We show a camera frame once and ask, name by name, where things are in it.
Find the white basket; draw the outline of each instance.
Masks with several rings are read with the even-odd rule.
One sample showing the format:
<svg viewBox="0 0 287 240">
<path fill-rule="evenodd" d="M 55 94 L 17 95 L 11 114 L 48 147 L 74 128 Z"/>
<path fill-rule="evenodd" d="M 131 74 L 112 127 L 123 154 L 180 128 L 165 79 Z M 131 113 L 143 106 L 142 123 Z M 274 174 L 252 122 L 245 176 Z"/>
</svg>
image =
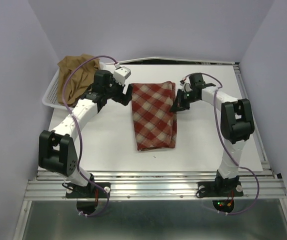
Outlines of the white basket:
<svg viewBox="0 0 287 240">
<path fill-rule="evenodd" d="M 106 65 L 103 62 L 99 62 L 100 69 L 105 69 Z M 46 106 L 55 108 L 55 109 L 66 109 L 65 106 L 61 105 L 57 101 L 57 89 L 58 89 L 58 78 L 59 78 L 59 68 L 55 72 L 45 94 L 42 97 L 42 103 Z"/>
</svg>

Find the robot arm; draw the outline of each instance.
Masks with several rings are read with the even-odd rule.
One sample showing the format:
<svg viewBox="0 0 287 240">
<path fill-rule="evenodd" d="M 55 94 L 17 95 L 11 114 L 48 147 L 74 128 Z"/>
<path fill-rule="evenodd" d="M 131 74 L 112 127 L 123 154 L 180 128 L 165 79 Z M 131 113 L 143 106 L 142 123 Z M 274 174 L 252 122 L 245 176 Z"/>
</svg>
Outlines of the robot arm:
<svg viewBox="0 0 287 240">
<path fill-rule="evenodd" d="M 221 112 L 220 132 L 224 138 L 224 145 L 229 154 L 223 152 L 221 164 L 217 170 L 214 182 L 199 182 L 204 191 L 200 197 L 226 197 L 231 191 L 235 191 L 239 182 L 238 166 L 242 150 L 246 141 L 255 130 L 251 105 L 248 99 L 237 99 L 222 91 L 218 91 L 213 83 L 205 83 L 201 73 L 189 76 L 190 83 L 181 81 L 182 89 L 177 91 L 176 99 L 171 107 L 171 112 L 179 112 L 190 109 L 190 103 L 205 101 Z M 243 196 L 242 191 L 236 192 L 235 196 Z"/>
<path fill-rule="evenodd" d="M 72 111 L 80 131 L 92 117 L 100 112 L 108 99 L 124 106 L 131 101 L 132 85 L 129 85 L 126 94 L 123 94 L 125 80 L 130 74 L 130 69 L 126 67 L 117 68 L 113 74 L 107 70 L 95 72 L 93 84 L 80 97 Z M 74 144 L 77 136 L 77 127 L 70 114 L 51 131 L 44 130 L 39 136 L 38 164 L 41 168 L 58 173 L 71 183 L 87 187 L 92 192 L 93 187 L 81 176 L 80 172 L 91 181 L 94 180 L 94 176 L 81 167 L 80 172 L 77 170 L 78 157 Z"/>
</svg>

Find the metal frame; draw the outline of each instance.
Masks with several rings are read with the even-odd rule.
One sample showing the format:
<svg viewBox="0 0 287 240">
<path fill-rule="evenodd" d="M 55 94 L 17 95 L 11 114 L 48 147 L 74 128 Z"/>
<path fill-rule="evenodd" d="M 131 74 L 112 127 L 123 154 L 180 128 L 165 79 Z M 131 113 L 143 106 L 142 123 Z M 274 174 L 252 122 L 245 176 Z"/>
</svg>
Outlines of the metal frame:
<svg viewBox="0 0 287 240">
<path fill-rule="evenodd" d="M 241 77 L 239 66 L 233 62 L 224 63 L 233 65 L 239 84 L 241 95 L 247 97 L 245 86 Z M 282 179 L 277 179 L 267 161 L 267 155 L 258 132 L 256 121 L 255 141 L 259 144 L 263 156 L 261 162 L 263 171 L 256 172 L 260 182 L 260 199 L 280 199 L 281 207 L 287 222 L 287 198 L 286 187 Z M 91 172 L 96 182 L 110 182 L 110 201 L 171 201 L 171 200 L 200 200 L 195 194 L 198 189 L 197 182 L 213 181 L 216 172 Z M 22 208 L 20 211 L 14 240 L 22 240 L 27 224 L 32 201 L 75 201 L 67 199 L 66 191 L 62 187 L 63 178 L 56 173 L 39 170 L 34 180 L 27 184 Z M 257 193 L 255 179 L 247 172 L 240 172 L 240 182 L 243 187 L 243 199 L 254 199 Z"/>
</svg>

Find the brown cloth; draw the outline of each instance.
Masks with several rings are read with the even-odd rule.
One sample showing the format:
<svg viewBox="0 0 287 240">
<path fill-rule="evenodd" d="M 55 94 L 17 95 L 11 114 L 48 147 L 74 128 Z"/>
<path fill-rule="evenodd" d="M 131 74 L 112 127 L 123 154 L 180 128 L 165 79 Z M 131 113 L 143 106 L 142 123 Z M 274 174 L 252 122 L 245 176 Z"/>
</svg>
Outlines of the brown cloth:
<svg viewBox="0 0 287 240">
<path fill-rule="evenodd" d="M 58 103 L 63 105 L 63 88 L 67 78 L 70 74 L 82 63 L 93 58 L 91 55 L 82 54 L 80 56 L 65 56 L 63 60 L 58 63 L 59 66 L 59 79 L 57 89 Z M 74 106 L 79 97 L 85 92 L 90 84 L 94 82 L 94 75 L 100 69 L 99 59 L 92 60 L 86 63 L 70 79 L 65 93 L 64 99 L 69 106 Z"/>
</svg>

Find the white table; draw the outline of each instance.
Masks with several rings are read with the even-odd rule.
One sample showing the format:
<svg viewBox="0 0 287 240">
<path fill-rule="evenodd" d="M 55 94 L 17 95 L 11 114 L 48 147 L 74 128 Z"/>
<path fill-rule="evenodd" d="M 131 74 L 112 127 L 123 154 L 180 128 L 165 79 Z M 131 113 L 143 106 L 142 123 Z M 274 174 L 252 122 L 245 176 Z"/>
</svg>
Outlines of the white table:
<svg viewBox="0 0 287 240">
<path fill-rule="evenodd" d="M 223 91 L 236 98 L 241 92 L 232 66 L 228 65 L 125 65 L 131 69 L 127 83 L 162 83 L 179 81 L 194 72 L 208 73 L 223 84 Z M 107 65 L 106 69 L 114 70 Z M 214 82 L 204 77 L 207 83 Z M 177 114 L 175 149 L 138 152 L 132 122 L 131 104 L 122 106 L 109 100 L 98 115 L 82 131 L 83 154 L 81 166 L 87 171 L 216 171 L 221 163 L 223 148 L 220 144 L 213 106 L 198 101 L 191 109 Z M 57 126 L 68 112 L 55 109 L 49 129 Z M 79 140 L 75 141 L 79 154 Z M 247 141 L 241 157 L 241 166 L 262 171 L 262 154 L 254 136 Z"/>
</svg>

